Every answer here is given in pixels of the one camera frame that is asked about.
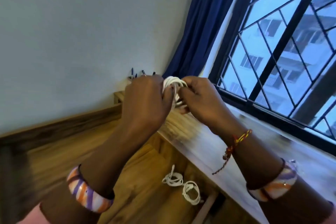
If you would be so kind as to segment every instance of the hand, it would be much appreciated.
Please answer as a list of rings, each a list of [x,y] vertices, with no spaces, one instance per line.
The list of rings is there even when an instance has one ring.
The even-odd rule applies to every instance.
[[[173,89],[162,94],[163,78],[159,75],[135,78],[125,89],[121,125],[134,135],[147,140],[164,123],[172,101]]]
[[[187,76],[182,80],[188,85],[188,88],[182,87],[178,92],[187,105],[180,109],[182,114],[191,112],[197,120],[207,125],[212,133],[223,139],[245,132],[244,126],[229,111],[208,78]]]

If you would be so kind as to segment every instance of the orange and purple striped bangle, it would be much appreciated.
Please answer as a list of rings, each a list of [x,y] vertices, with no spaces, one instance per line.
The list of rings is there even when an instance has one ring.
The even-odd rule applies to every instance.
[[[297,179],[296,168],[291,163],[286,162],[283,159],[282,161],[283,169],[275,180],[260,189],[247,189],[254,199],[261,202],[277,199],[286,194],[295,184]]]
[[[107,199],[90,188],[83,179],[79,166],[70,172],[66,181],[71,194],[76,197],[76,200],[92,212],[103,213],[113,204],[114,199]]]

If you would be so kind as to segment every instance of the pink sleeve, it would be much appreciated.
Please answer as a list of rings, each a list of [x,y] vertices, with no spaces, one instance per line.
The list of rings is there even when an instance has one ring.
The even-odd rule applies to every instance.
[[[50,224],[40,210],[40,204],[34,207],[30,213],[17,224]]]
[[[334,206],[333,212],[322,224],[336,224],[336,207]]]

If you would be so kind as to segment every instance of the person's right hand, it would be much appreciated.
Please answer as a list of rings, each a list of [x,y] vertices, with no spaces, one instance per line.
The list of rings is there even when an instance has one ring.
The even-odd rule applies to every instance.
[[[187,105],[187,107],[180,109],[182,114],[190,111],[197,120],[208,126],[212,133],[222,138],[239,134],[245,130],[244,126],[226,107],[208,78],[187,76],[182,80],[188,86],[181,87],[178,92],[179,97]]]

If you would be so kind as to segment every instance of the forearm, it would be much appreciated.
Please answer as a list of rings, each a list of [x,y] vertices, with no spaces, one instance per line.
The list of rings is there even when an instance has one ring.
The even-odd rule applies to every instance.
[[[136,138],[129,129],[118,126],[110,138],[81,164],[83,178],[95,192],[108,197],[124,165],[145,141]],[[76,201],[66,182],[46,196],[41,210],[51,224],[96,223],[100,217]]]
[[[241,136],[246,131],[247,128],[233,117],[229,130],[222,131],[220,137],[227,145],[232,145],[233,135]],[[280,157],[253,133],[238,144],[233,157],[249,189],[252,190],[262,188],[273,181],[283,166]],[[274,201],[260,202],[260,206],[271,224],[317,224],[327,218],[332,211],[332,205],[300,177],[285,195]]]

